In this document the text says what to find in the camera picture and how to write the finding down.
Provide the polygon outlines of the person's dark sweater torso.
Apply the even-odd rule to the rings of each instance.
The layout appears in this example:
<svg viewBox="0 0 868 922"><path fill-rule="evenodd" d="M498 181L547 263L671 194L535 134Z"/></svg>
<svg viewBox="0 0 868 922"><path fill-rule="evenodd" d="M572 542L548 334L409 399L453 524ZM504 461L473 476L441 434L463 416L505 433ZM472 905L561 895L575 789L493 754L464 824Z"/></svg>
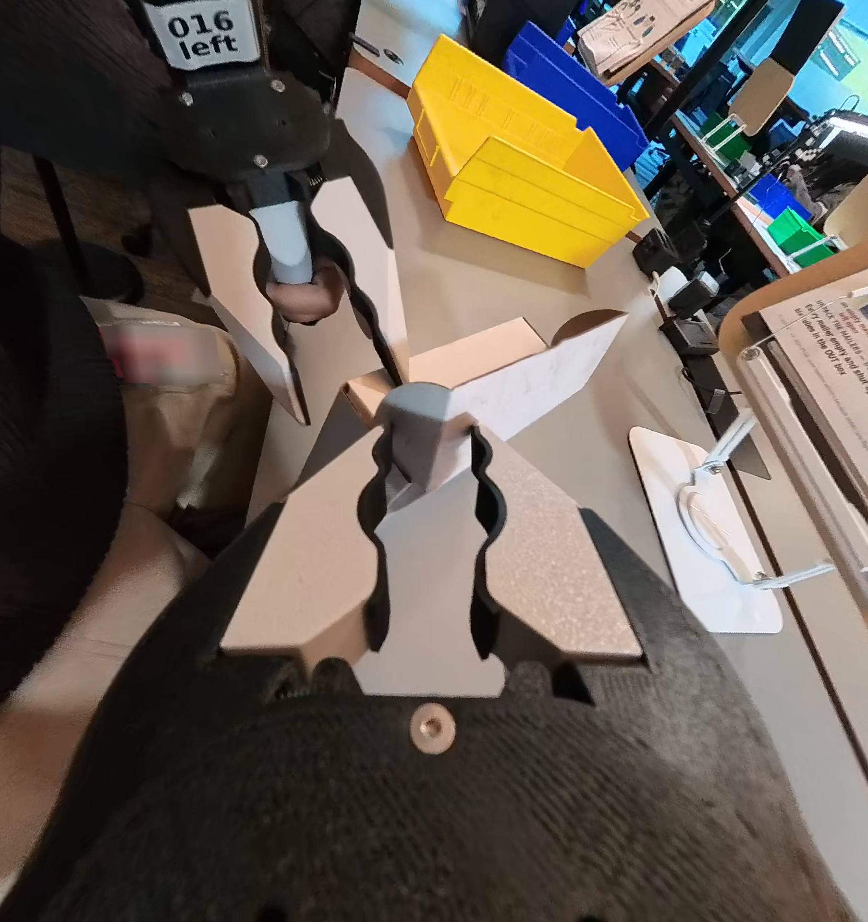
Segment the person's dark sweater torso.
<svg viewBox="0 0 868 922"><path fill-rule="evenodd" d="M0 706L82 602L127 485L125 410L94 318L0 235Z"/></svg>

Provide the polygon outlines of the white cardboard mailer box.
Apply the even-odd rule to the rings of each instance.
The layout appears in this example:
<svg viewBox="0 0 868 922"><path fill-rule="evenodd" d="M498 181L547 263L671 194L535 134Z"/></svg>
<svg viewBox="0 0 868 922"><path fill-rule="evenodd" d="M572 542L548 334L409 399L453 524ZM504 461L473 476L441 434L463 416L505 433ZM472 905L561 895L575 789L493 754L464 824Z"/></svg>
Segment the white cardboard mailer box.
<svg viewBox="0 0 868 922"><path fill-rule="evenodd" d="M508 444L576 395L624 319L616 311L579 315L549 345L518 319L417 357L413 369L428 375L413 383L395 387L374 373L344 385L343 401L360 424L354 444L392 437L387 514L377 530L390 627L381 650L353 664L371 693L499 693L507 670L478 656L470 628L475 559L486 538L474 513L470 433L486 427Z"/></svg>

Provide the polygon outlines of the black round floor base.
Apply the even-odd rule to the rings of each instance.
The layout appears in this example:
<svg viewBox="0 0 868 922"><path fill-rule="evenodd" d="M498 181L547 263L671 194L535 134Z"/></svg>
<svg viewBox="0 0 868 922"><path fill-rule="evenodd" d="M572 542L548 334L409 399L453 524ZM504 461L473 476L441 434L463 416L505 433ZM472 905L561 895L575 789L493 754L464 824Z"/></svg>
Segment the black round floor base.
<svg viewBox="0 0 868 922"><path fill-rule="evenodd" d="M82 240L54 164L33 156L57 236L36 243L37 251L65 267L78 294L109 302L135 304L144 295L140 270L126 256Z"/></svg>

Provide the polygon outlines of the small blue bin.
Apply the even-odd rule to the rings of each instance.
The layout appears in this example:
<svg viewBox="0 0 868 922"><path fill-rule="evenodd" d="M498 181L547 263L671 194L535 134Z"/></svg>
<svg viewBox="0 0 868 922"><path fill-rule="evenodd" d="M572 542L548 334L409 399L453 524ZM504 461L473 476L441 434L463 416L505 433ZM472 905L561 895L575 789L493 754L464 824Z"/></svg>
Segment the small blue bin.
<svg viewBox="0 0 868 922"><path fill-rule="evenodd" d="M773 175L765 175L747 191L746 197L750 199L763 218L778 218L787 209L792 210L807 224L812 220L810 211L799 203L794 194Z"/></svg>

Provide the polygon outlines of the grey desk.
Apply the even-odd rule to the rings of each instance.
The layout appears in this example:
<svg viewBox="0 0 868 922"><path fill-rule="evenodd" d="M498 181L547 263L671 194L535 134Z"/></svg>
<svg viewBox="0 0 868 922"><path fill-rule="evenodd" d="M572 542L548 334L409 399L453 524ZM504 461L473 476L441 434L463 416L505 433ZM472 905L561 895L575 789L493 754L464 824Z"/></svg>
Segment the grey desk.
<svg viewBox="0 0 868 922"><path fill-rule="evenodd" d="M708 449L715 438L680 363L658 331L657 306L624 240L583 271L445 222L412 137L403 98L348 69L340 115L386 187L412 355L522 316L551 338L569 317L610 306L628 314L574 398L511 446L578 504L598 513L658 578L667 561L627 442L634 427ZM364 663L368 689L432 686L433 659L490 691L496 663L474 652L448 663L467 612L477 541L476 482L463 474L384 523L397 652ZM811 836L855 913L868 920L868 629L836 573L781 594L782 631L717 635L767 724Z"/></svg>

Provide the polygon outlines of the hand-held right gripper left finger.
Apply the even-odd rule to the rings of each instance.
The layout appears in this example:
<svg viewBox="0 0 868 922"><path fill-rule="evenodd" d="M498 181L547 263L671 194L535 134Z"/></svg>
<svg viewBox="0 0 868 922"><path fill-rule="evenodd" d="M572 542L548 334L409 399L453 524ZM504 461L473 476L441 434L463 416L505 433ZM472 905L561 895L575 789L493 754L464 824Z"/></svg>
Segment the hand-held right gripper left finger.
<svg viewBox="0 0 868 922"><path fill-rule="evenodd" d="M377 530L391 466L392 437L366 435L288 495L221 651L317 667L381 650L391 601Z"/></svg>

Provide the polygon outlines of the black power adapter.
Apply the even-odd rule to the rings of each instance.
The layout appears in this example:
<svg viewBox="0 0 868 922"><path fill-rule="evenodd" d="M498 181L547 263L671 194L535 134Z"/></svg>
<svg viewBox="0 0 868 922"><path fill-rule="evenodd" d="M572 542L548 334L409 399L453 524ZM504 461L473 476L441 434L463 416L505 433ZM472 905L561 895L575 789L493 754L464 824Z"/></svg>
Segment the black power adapter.
<svg viewBox="0 0 868 922"><path fill-rule="evenodd" d="M702 270L673 294L667 302L670 315L688 320L709 306L720 293L720 284L708 271Z"/></svg>

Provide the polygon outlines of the green plastic bin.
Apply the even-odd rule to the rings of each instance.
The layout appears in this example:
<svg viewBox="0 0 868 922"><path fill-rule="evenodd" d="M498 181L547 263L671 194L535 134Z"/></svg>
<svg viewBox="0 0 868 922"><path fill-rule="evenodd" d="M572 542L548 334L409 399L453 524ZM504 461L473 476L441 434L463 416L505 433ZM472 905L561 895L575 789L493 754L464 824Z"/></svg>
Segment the green plastic bin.
<svg viewBox="0 0 868 922"><path fill-rule="evenodd" d="M790 206L771 221L767 233L782 253L801 269L831 258L837 252L828 238Z"/></svg>
<svg viewBox="0 0 868 922"><path fill-rule="evenodd" d="M751 144L733 117L713 113L700 127L701 142L725 163L738 161L750 152Z"/></svg>

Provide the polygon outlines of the black charging dock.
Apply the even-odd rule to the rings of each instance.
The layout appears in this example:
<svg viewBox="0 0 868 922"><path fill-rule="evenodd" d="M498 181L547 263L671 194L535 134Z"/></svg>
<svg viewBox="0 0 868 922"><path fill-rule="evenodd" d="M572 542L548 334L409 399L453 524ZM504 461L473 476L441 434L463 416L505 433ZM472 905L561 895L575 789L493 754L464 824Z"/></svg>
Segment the black charging dock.
<svg viewBox="0 0 868 922"><path fill-rule="evenodd" d="M682 261L671 238L660 228L653 227L637 243L632 256L639 271L648 281L661 278L672 268L680 268Z"/></svg>

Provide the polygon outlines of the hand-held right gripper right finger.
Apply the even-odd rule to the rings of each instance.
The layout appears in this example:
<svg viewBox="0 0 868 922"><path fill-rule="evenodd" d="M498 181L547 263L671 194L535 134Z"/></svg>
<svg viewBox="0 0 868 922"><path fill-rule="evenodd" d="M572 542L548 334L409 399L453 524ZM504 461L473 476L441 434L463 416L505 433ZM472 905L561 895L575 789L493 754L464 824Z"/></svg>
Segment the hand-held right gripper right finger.
<svg viewBox="0 0 868 922"><path fill-rule="evenodd" d="M474 565L470 628L482 660L631 663L642 649L578 503L494 432L470 433Z"/></svg>

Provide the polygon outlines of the blue plastic bin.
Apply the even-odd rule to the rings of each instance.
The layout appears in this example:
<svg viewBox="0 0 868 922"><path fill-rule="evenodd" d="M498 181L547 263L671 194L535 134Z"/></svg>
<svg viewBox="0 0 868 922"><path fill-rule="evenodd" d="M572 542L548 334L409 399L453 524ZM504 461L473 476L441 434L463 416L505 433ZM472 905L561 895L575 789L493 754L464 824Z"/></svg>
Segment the blue plastic bin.
<svg viewBox="0 0 868 922"><path fill-rule="evenodd" d="M578 130L591 128L620 170L632 168L647 149L647 136L633 110L618 102L612 89L535 23L529 21L520 29L501 67L520 84L572 115Z"/></svg>

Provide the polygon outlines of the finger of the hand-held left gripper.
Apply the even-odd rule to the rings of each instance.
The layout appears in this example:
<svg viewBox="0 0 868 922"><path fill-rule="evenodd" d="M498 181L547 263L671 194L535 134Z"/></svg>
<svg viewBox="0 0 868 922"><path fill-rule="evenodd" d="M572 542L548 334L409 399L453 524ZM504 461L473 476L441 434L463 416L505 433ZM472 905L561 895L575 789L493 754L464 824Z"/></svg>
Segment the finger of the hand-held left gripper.
<svg viewBox="0 0 868 922"><path fill-rule="evenodd" d="M325 181L306 211L313 253L343 277L351 309L394 386L409 377L409 346L394 248L351 177Z"/></svg>
<svg viewBox="0 0 868 922"><path fill-rule="evenodd" d="M263 290L270 259L257 225L221 204L191 208L187 216L209 288L207 303L274 399L308 426L298 374L274 335L274 308Z"/></svg>

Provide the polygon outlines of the white instruction sheet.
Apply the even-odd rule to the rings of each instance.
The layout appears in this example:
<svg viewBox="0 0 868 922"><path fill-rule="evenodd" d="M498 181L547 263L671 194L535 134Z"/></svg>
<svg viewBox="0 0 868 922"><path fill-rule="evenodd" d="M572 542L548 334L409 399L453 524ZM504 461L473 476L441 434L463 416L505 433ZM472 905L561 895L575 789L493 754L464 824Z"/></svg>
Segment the white instruction sheet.
<svg viewBox="0 0 868 922"><path fill-rule="evenodd" d="M868 491L868 270L760 317Z"/></svg>

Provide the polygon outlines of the yellow plastic bin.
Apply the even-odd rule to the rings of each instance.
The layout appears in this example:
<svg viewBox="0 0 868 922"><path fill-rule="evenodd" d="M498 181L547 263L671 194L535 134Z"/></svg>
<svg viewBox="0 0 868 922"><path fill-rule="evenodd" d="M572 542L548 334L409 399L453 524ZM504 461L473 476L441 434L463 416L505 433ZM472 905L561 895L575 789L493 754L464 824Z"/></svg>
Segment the yellow plastic bin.
<svg viewBox="0 0 868 922"><path fill-rule="evenodd" d="M592 128L445 33L407 105L448 222L586 268L649 217Z"/></svg>

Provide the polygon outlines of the beige instruction sheet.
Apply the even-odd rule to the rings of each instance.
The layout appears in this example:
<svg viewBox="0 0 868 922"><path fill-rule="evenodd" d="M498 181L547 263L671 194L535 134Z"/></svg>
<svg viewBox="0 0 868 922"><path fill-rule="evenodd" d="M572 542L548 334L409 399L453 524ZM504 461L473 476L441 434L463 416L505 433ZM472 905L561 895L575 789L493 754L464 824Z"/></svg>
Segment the beige instruction sheet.
<svg viewBox="0 0 868 922"><path fill-rule="evenodd" d="M576 49L605 86L619 85L694 29L715 1L623 1L577 33Z"/></svg>

